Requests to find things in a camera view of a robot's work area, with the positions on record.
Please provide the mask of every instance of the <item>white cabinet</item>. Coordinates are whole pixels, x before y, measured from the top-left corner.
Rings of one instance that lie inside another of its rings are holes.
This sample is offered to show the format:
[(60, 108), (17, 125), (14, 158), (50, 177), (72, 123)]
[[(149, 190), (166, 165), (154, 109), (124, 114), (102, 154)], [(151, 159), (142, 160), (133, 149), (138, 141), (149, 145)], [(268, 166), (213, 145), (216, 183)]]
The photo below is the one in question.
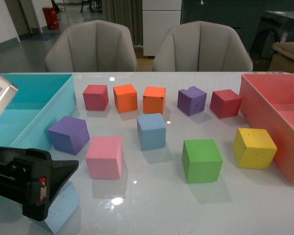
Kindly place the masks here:
[(155, 56), (161, 42), (181, 20), (182, 0), (143, 0), (144, 56)]

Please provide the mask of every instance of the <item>green cube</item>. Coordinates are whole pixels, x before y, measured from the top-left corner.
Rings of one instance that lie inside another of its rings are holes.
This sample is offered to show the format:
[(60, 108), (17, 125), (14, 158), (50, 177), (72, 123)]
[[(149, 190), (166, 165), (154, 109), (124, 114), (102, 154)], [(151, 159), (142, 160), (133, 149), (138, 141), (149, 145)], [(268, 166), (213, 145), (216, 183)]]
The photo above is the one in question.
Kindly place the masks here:
[(214, 140), (184, 140), (182, 163), (187, 183), (217, 181), (223, 159)]

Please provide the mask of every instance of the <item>chair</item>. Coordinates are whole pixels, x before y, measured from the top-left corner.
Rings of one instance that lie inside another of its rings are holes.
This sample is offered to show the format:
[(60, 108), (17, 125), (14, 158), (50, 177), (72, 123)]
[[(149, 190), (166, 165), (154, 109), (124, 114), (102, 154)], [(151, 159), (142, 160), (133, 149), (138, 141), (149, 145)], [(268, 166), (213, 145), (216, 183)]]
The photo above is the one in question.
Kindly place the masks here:
[(169, 29), (153, 71), (252, 71), (253, 63), (231, 27), (203, 21)]
[(136, 71), (137, 60), (129, 29), (91, 21), (68, 27), (45, 58), (47, 72)]
[(274, 43), (272, 48), (277, 53), (273, 55), (268, 71), (294, 73), (294, 42)]

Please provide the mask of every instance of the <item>foam cube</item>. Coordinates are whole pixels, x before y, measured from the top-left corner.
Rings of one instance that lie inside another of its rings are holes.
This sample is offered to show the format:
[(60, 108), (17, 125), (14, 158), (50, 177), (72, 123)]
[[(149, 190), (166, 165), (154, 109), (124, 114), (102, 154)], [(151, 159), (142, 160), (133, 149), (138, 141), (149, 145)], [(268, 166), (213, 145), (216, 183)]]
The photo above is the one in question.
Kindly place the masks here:
[(233, 151), (239, 167), (267, 169), (277, 147), (265, 129), (238, 128)]
[(95, 136), (86, 154), (86, 163), (93, 179), (119, 179), (123, 167), (123, 145), (118, 136)]
[(49, 207), (47, 218), (44, 221), (30, 220), (56, 234), (79, 205), (80, 199), (75, 187), (67, 181)]
[(166, 147), (166, 125), (161, 114), (137, 116), (137, 131), (142, 151)]
[(166, 105), (166, 88), (146, 87), (143, 95), (143, 113), (156, 114), (161, 113)]
[(210, 109), (219, 118), (236, 116), (239, 112), (242, 97), (232, 90), (221, 90), (212, 92)]
[(138, 109), (137, 91), (132, 84), (116, 86), (113, 88), (114, 102), (119, 113)]
[(83, 92), (86, 110), (104, 111), (109, 103), (106, 85), (89, 85)]
[(223, 159), (213, 139), (184, 140), (182, 163), (187, 183), (217, 181)]
[(205, 109), (207, 93), (197, 87), (190, 87), (188, 90), (178, 91), (177, 107), (186, 115), (198, 114)]
[(86, 121), (74, 117), (64, 116), (48, 131), (56, 150), (74, 155), (90, 140)]

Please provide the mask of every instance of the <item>blue cube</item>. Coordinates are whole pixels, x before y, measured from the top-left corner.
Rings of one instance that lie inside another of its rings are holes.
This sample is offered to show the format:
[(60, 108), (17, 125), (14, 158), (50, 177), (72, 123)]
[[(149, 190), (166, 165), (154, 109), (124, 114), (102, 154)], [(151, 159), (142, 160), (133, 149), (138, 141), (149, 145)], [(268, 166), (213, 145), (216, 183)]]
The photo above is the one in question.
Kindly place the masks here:
[(30, 220), (56, 234), (79, 205), (75, 187), (71, 181), (67, 181), (49, 207), (47, 218), (44, 221)]
[(166, 129), (160, 113), (137, 116), (137, 131), (141, 150), (166, 147)]

